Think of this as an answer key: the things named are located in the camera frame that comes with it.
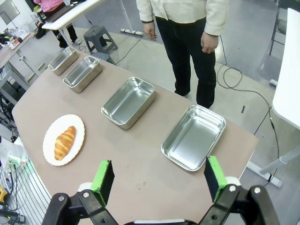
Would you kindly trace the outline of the croissant bread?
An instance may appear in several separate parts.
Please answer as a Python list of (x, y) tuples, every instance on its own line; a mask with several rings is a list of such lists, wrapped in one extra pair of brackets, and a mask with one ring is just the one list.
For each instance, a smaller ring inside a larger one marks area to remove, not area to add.
[(60, 134), (55, 142), (54, 158), (61, 161), (70, 151), (75, 141), (76, 128), (70, 126), (62, 134)]

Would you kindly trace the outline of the person in pink top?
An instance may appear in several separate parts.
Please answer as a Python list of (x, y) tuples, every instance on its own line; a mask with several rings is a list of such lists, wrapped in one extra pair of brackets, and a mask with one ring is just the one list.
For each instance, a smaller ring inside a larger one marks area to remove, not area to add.
[[(54, 22), (61, 18), (68, 11), (71, 10), (71, 6), (67, 6), (64, 0), (32, 0), (36, 5), (39, 5), (46, 16), (48, 22)], [(79, 45), (82, 40), (77, 37), (75, 29), (72, 24), (67, 26), (67, 30), (71, 41), (75, 45)]]

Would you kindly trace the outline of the white power strip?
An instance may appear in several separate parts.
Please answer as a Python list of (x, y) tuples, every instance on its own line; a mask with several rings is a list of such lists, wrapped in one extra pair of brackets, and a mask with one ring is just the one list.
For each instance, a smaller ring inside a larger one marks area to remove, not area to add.
[(143, 36), (143, 32), (141, 31), (135, 31), (135, 30), (129, 30), (129, 29), (120, 29), (120, 32), (122, 33), (127, 33), (131, 35), (136, 35), (136, 36)]

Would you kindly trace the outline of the wooden workbench with clutter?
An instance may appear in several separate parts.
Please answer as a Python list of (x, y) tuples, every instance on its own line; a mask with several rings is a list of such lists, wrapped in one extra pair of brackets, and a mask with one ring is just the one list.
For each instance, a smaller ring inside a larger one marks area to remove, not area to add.
[(30, 32), (25, 39), (21, 42), (16, 44), (13, 47), (10, 47), (10, 45), (4, 45), (3, 48), (0, 50), (0, 68), (4, 67), (7, 62), (15, 55), (17, 54), (19, 57), (19, 61), (22, 61), (25, 63), (25, 65), (33, 72), (35, 73), (35, 70), (28, 64), (26, 61), (26, 56), (22, 53), (21, 47), (24, 46), (32, 37), (33, 32)]

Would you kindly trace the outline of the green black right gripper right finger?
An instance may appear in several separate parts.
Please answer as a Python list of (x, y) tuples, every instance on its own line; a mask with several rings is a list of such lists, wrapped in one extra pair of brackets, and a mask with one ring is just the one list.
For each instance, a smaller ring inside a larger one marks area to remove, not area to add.
[(215, 156), (206, 157), (204, 176), (213, 204), (198, 225), (223, 225), (230, 214), (239, 214), (245, 225), (279, 225), (264, 186), (245, 189), (229, 182)]

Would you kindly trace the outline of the white side table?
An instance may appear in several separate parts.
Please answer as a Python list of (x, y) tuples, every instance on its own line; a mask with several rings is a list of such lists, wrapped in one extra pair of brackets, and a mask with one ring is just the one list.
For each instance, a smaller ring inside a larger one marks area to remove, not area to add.
[(300, 130), (300, 12), (291, 8), (287, 10), (285, 48), (272, 108)]

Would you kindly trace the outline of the person's right hand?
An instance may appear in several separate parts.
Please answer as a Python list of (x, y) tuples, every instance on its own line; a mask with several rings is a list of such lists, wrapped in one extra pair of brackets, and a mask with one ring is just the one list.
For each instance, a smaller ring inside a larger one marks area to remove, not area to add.
[(151, 41), (157, 40), (154, 22), (144, 23), (143, 31), (149, 40)]

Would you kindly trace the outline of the grey plastic stool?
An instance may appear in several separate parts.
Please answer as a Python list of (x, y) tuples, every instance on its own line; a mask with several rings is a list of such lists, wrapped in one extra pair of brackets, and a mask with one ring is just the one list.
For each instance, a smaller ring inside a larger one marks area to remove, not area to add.
[(118, 46), (104, 26), (93, 26), (83, 35), (90, 54), (95, 52), (107, 53)]

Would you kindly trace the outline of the person's left hand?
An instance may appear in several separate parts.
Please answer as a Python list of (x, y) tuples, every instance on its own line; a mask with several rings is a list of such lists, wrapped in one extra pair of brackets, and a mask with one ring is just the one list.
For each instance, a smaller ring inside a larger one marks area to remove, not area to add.
[(201, 37), (201, 46), (204, 53), (212, 53), (218, 45), (218, 38), (203, 32)]

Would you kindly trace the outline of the small deep steel container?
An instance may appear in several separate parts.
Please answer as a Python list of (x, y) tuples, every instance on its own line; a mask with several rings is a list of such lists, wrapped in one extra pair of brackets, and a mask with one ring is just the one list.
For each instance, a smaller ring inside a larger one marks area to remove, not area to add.
[(66, 71), (76, 60), (78, 55), (76, 49), (67, 47), (60, 52), (48, 65), (48, 68), (56, 75), (61, 75)]

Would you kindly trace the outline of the medium steel container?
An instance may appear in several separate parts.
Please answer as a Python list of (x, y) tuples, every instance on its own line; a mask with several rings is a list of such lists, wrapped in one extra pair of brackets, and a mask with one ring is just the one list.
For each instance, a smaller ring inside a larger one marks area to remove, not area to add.
[(152, 84), (138, 77), (128, 78), (103, 104), (102, 114), (122, 129), (130, 129), (155, 99)]

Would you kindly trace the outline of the white scalloped plate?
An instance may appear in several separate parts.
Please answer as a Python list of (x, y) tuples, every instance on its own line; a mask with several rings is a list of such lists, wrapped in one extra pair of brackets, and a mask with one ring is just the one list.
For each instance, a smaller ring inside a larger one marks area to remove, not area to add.
[(46, 161), (54, 166), (62, 166), (80, 151), (85, 137), (82, 119), (68, 114), (56, 119), (48, 128), (43, 141), (43, 154)]

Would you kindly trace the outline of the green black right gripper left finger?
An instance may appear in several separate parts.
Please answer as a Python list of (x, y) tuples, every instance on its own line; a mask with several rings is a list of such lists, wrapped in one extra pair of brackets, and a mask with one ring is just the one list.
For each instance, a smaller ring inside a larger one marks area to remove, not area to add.
[(103, 160), (90, 188), (52, 196), (43, 225), (78, 225), (85, 218), (94, 225), (119, 225), (106, 209), (114, 177), (111, 160)]

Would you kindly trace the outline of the white table leg foot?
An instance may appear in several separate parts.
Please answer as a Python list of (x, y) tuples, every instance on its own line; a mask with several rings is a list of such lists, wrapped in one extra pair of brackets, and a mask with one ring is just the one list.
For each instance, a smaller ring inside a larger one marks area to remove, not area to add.
[(291, 153), (288, 153), (284, 156), (280, 156), (278, 159), (273, 161), (272, 163), (268, 164), (267, 166), (260, 168), (258, 165), (254, 164), (253, 162), (249, 161), (247, 163), (247, 168), (250, 169), (252, 172), (256, 173), (260, 177), (264, 178), (266, 181), (271, 183), (272, 185), (276, 186), (277, 188), (282, 187), (282, 181), (275, 177), (271, 173), (273, 169), (278, 169), (279, 167), (286, 165), (289, 161), (291, 161), (294, 158), (297, 158), (300, 156), (299, 154), (293, 155)]

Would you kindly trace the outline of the white desk with legs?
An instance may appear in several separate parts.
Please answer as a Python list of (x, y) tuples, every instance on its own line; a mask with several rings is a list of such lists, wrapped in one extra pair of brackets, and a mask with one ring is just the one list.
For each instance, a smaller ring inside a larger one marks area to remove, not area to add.
[(75, 21), (78, 17), (84, 15), (85, 13), (93, 10), (99, 4), (104, 2), (105, 0), (86, 0), (82, 3), (79, 3), (77, 6), (72, 8), (70, 11), (66, 12), (60, 18), (58, 18), (54, 22), (46, 22), (42, 28), (47, 30), (58, 30), (68, 46), (72, 46), (72, 42), (68, 39), (68, 37), (64, 33), (64, 29), (67, 28), (73, 21)]

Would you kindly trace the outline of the black folding chair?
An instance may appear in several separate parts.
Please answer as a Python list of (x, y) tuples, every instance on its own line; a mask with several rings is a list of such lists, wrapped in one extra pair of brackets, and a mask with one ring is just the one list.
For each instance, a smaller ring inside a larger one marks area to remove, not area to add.
[(275, 37), (276, 37), (276, 33), (286, 35), (287, 21), (284, 19), (280, 19), (279, 13), (280, 13), (280, 9), (287, 10), (287, 6), (286, 6), (287, 1), (288, 0), (278, 0), (277, 1), (277, 13), (276, 13), (276, 19), (275, 19), (275, 23), (274, 23), (273, 33), (271, 36), (269, 56), (271, 56), (274, 43), (278, 43), (280, 45), (285, 45), (284, 43), (277, 41), (275, 39)]

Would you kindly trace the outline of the person in cream jacket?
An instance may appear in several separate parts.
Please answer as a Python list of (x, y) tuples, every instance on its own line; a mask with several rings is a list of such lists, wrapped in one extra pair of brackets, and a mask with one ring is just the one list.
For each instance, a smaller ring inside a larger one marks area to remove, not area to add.
[(215, 100), (215, 51), (204, 53), (203, 32), (221, 35), (229, 11), (229, 0), (136, 0), (141, 22), (155, 24), (175, 76), (175, 93), (190, 93), (191, 66), (198, 78), (196, 102), (210, 108)]

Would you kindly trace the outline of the large shallow steel tray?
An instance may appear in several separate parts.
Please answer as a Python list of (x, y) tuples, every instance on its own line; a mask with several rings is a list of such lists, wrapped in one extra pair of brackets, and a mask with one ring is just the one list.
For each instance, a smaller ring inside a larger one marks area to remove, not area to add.
[(161, 151), (183, 169), (198, 171), (225, 127), (224, 117), (200, 105), (191, 105), (163, 140)]

